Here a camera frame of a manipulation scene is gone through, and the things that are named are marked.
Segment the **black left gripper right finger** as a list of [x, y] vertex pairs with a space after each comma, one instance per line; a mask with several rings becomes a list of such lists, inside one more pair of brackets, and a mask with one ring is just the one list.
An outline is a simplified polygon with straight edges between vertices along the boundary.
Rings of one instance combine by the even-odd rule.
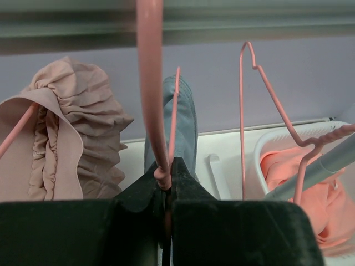
[[324, 265], [310, 221], [284, 201], [219, 201], [177, 157], [172, 172], [174, 265]]

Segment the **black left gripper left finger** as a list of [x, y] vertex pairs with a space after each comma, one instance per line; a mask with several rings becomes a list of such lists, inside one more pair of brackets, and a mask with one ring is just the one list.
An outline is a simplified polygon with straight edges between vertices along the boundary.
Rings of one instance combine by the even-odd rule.
[[2, 265], [164, 265], [156, 164], [111, 199], [1, 204]]

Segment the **blue denim skirt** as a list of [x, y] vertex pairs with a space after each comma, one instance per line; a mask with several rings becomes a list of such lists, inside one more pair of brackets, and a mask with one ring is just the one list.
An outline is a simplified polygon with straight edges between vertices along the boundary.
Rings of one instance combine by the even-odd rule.
[[[174, 75], [163, 81], [164, 129], [167, 141], [170, 139], [175, 81]], [[198, 126], [192, 91], [183, 77], [179, 77], [174, 157], [184, 160], [192, 177], [196, 175], [197, 139]]]

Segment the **coral pink skirt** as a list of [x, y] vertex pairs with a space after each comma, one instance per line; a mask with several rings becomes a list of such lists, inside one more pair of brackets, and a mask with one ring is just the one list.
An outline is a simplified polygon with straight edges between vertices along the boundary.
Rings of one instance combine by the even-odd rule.
[[[269, 190], [296, 175], [302, 157], [309, 151], [293, 147], [263, 154], [260, 167]], [[354, 252], [354, 164], [303, 191], [300, 206], [325, 256]]]

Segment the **pink denim skirt hanger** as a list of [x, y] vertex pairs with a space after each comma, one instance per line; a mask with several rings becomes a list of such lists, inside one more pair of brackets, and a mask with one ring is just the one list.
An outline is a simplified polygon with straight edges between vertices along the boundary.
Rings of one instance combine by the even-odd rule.
[[165, 138], [163, 109], [163, 1], [136, 1], [136, 41], [138, 47], [141, 108], [148, 139], [158, 168], [154, 177], [167, 192], [164, 229], [171, 237], [172, 164], [174, 160], [180, 69], [176, 72], [169, 142]]

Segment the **pink dress hanger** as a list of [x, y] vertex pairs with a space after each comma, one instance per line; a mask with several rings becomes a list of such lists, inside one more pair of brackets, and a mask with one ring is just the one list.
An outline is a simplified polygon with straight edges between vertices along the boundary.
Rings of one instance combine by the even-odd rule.
[[21, 130], [24, 128], [27, 121], [31, 118], [32, 114], [38, 110], [39, 104], [33, 102], [29, 108], [25, 111], [23, 116], [19, 119], [17, 124], [14, 126], [12, 131], [8, 134], [8, 136], [4, 139], [0, 147], [0, 158], [5, 154], [10, 145], [13, 143], [15, 138], [19, 135]]

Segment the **white clothes rack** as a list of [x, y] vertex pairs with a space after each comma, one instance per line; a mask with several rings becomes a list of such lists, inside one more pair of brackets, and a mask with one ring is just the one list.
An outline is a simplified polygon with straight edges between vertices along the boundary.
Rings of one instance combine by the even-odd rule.
[[[101, 67], [134, 122], [125, 141], [145, 135], [139, 100], [134, 1], [2, 1], [1, 99], [63, 56]], [[227, 131], [221, 152], [236, 188], [238, 68], [253, 43], [294, 122], [354, 121], [353, 1], [165, 1], [163, 76], [180, 68], [201, 133]]]

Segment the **dusty pink dress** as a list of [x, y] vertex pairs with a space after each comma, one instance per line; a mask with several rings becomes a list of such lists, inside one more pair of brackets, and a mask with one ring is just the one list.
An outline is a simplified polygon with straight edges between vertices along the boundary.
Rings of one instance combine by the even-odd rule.
[[1, 103], [1, 140], [39, 104], [1, 158], [1, 201], [113, 198], [133, 119], [115, 99], [105, 71], [70, 57], [56, 60], [18, 95]]

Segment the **white plastic basin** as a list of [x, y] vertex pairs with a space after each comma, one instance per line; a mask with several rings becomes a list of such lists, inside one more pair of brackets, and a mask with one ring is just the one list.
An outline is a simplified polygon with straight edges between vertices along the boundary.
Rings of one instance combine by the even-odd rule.
[[[264, 134], [247, 175], [248, 198], [292, 200], [301, 159], [313, 148], [298, 146], [286, 128]], [[354, 134], [325, 144], [307, 163], [301, 202], [338, 198], [354, 198]]]

